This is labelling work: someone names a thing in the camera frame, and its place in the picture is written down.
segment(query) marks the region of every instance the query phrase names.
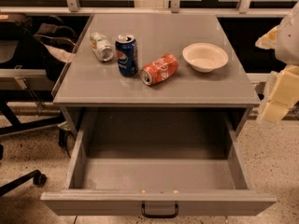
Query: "desk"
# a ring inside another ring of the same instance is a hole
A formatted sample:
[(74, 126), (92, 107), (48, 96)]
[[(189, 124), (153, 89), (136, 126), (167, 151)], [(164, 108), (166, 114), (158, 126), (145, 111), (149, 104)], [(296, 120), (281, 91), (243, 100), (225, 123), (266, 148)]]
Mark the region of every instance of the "desk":
[[(96, 60), (93, 32), (131, 33), (139, 68), (170, 52), (178, 71), (152, 87), (122, 77)], [(229, 62), (194, 71), (182, 50), (197, 42)], [(58, 215), (257, 215), (276, 201), (250, 187), (236, 138), (259, 99), (214, 15), (94, 15), (54, 103), (77, 136), (64, 190), (42, 195)]]

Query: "pepsi can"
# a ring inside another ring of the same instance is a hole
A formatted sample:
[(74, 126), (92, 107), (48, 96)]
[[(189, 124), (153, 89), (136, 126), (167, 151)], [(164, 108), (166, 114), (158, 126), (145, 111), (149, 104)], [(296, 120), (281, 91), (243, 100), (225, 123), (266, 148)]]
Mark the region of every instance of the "pepsi can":
[(119, 35), (115, 50), (121, 74), (125, 77), (134, 75), (138, 71), (138, 50), (134, 36)]

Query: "speckled floor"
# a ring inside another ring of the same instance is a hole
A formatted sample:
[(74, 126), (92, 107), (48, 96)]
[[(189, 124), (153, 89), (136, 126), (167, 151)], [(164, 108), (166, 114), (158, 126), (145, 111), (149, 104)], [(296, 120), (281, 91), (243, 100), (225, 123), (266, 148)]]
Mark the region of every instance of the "speckled floor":
[[(57, 217), (39, 198), (44, 191), (60, 190), (69, 162), (66, 150), (59, 147), (58, 128), (0, 136), (4, 158), (0, 161), (0, 186), (35, 169), (46, 174), (44, 187), (28, 181), (0, 198), (0, 224), (154, 224), (154, 223), (299, 223), (299, 121), (284, 120), (271, 130), (248, 120), (238, 137), (253, 188), (274, 194), (278, 202), (257, 217)], [(69, 148), (74, 144), (68, 139)]]

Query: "white bowl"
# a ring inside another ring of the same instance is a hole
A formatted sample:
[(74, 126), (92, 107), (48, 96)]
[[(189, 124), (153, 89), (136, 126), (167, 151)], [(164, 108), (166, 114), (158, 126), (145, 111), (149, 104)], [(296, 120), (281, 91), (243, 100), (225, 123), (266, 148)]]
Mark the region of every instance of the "white bowl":
[(208, 43), (189, 45), (183, 50), (183, 57), (193, 69), (205, 73), (221, 68), (228, 62), (228, 55), (223, 49)]

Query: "coca-cola can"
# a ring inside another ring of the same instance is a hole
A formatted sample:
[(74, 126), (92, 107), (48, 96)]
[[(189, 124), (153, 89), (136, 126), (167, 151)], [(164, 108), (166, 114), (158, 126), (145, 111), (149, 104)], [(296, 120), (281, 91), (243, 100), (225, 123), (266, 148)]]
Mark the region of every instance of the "coca-cola can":
[(178, 70), (178, 61), (176, 57), (170, 53), (166, 53), (160, 59), (146, 64), (142, 67), (140, 76), (143, 82), (150, 86), (160, 83)]

